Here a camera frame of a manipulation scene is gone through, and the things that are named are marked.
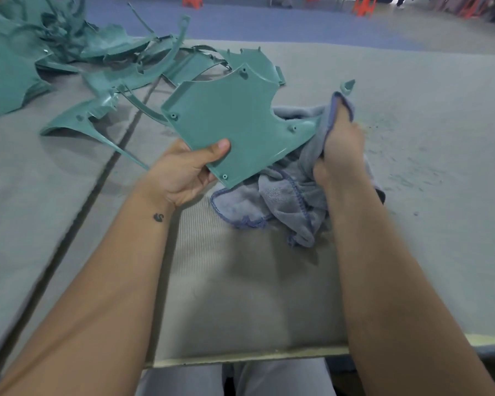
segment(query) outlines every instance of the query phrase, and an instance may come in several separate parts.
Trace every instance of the leg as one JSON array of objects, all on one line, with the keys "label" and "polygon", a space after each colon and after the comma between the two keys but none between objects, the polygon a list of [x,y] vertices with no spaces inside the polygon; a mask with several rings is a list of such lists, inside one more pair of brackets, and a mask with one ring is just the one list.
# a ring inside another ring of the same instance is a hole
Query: leg
[{"label": "leg", "polygon": [[194,365],[147,370],[135,396],[223,396],[222,365]]},{"label": "leg", "polygon": [[234,365],[238,396],[335,396],[323,358],[253,361]]},{"label": "leg", "polygon": [[396,6],[399,7],[400,5],[402,5],[403,1],[405,1],[405,0],[398,0],[398,2],[396,3]]}]

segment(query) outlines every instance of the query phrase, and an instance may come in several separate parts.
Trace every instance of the blue floor mat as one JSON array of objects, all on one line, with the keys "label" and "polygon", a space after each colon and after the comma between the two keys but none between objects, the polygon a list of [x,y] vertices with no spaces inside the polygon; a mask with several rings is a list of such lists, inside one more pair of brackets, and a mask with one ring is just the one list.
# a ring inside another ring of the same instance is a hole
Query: blue floor mat
[{"label": "blue floor mat", "polygon": [[404,39],[367,18],[348,12],[305,9],[257,8],[238,5],[204,4],[198,10],[179,3],[157,0],[88,0],[90,22],[103,26],[119,23],[129,34],[146,34],[127,2],[158,35],[176,33],[180,15],[191,17],[187,36],[191,39],[238,40],[250,42],[329,43],[351,46],[422,51],[424,48]]}]

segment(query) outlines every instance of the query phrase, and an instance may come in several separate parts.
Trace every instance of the microfiber towel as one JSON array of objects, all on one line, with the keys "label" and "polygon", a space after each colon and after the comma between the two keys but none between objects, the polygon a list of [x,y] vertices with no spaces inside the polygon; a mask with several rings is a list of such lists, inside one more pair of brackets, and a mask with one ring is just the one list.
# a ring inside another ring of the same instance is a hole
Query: microfiber towel
[{"label": "microfiber towel", "polygon": [[[334,125],[338,98],[348,107],[352,121],[354,106],[339,92],[332,95],[327,106],[273,108],[275,115],[283,119],[321,116],[317,132],[303,146],[232,189],[216,184],[211,190],[211,205],[221,219],[237,228],[262,228],[276,218],[290,228],[289,245],[314,245],[328,206],[323,190],[313,178],[313,166]],[[377,185],[366,156],[363,158],[371,184],[384,202],[385,193]]]}]

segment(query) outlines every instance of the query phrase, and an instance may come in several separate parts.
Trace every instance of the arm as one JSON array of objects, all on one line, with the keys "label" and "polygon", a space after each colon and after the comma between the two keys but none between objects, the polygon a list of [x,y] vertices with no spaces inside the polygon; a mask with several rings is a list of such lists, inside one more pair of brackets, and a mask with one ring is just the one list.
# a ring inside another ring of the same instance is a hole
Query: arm
[{"label": "arm", "polygon": [[229,142],[176,141],[136,185],[86,265],[0,382],[0,395],[133,395],[145,361],[168,226]]},{"label": "arm", "polygon": [[350,353],[369,396],[485,395],[495,384],[397,235],[340,105],[315,176],[334,228]]}]

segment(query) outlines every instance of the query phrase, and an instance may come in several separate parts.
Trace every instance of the hand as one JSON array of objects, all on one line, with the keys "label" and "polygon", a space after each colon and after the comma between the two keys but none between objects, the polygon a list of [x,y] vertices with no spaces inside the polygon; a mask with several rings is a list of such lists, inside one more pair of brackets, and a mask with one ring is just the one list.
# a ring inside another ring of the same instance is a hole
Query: hand
[{"label": "hand", "polygon": [[365,137],[341,99],[337,100],[337,116],[324,143],[324,155],[313,168],[316,182],[327,187],[342,186],[353,175],[365,173],[363,152]]},{"label": "hand", "polygon": [[192,152],[182,139],[178,139],[156,161],[138,186],[153,202],[166,200],[173,207],[179,207],[216,180],[205,165],[226,155],[230,146],[227,139],[222,139]]}]

